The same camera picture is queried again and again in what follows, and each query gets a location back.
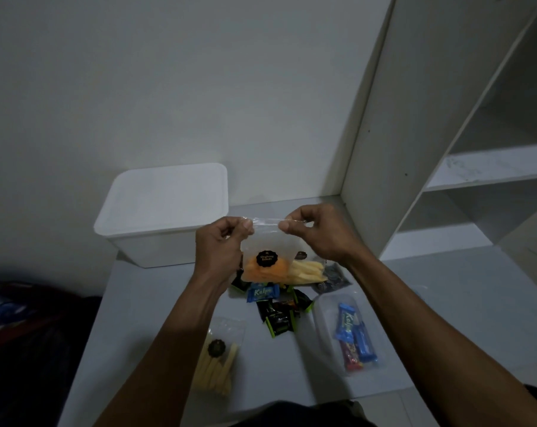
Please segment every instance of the person's right hand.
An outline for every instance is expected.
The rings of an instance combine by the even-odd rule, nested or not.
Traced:
[[[314,222],[308,228],[304,222]],[[278,225],[279,229],[302,238],[318,256],[346,266],[350,258],[365,249],[364,244],[331,204],[303,205]]]

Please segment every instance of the orange snack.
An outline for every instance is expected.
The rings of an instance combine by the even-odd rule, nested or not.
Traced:
[[[253,256],[244,264],[241,279],[246,282],[280,283],[286,280],[289,266],[284,258],[278,258],[272,266],[260,266]]]

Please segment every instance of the hand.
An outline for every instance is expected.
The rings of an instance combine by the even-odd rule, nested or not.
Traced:
[[[314,226],[308,228],[304,222],[314,222]],[[344,266],[361,249],[367,249],[331,204],[304,205],[290,213],[278,227],[302,238],[321,258]]]
[[[221,296],[229,287],[229,277],[239,269],[240,242],[253,231],[252,222],[243,217],[222,217],[197,229],[192,281],[213,285]]]

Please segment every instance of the forearm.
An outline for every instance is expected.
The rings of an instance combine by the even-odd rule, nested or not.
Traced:
[[[537,401],[361,247],[346,264],[441,425],[534,425]]]
[[[96,427],[179,424],[218,299],[211,288],[192,279]]]

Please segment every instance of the tiled floor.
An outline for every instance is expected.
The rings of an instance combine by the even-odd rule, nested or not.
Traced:
[[[513,371],[521,382],[537,387],[537,364]],[[377,427],[438,427],[415,388],[357,399]]]

